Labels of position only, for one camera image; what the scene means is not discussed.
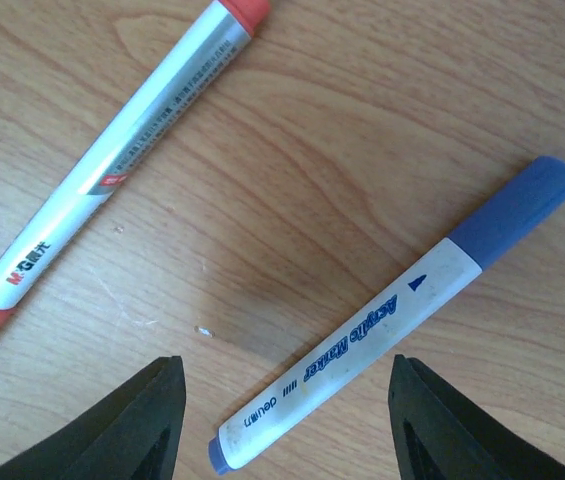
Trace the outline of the red capped white marker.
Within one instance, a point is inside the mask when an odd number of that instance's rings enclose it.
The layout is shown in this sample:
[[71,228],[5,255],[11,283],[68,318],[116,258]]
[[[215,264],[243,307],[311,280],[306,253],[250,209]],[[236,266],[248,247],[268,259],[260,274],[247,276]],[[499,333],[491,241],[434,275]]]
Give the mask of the red capped white marker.
[[0,257],[0,328],[93,214],[251,41],[268,1],[213,1]]

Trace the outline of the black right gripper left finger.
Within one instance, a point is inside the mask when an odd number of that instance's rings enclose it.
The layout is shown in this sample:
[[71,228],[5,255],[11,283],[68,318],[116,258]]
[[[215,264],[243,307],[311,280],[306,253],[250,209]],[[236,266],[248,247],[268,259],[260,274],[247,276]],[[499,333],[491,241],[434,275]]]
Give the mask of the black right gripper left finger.
[[0,465],[0,479],[171,479],[185,405],[182,358],[159,357]]

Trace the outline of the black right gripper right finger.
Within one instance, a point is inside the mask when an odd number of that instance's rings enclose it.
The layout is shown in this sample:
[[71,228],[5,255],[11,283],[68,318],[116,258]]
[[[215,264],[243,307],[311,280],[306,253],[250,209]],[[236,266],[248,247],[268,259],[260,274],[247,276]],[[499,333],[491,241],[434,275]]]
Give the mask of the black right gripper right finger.
[[402,479],[565,479],[564,464],[417,358],[394,357],[388,408]]

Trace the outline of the purple capped white marker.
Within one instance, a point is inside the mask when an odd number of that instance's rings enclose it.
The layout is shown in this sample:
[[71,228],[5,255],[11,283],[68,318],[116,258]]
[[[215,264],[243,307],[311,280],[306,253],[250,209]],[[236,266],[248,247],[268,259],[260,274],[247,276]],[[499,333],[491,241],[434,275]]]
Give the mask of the purple capped white marker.
[[236,471],[418,328],[565,202],[565,162],[541,156],[226,420],[209,442]]

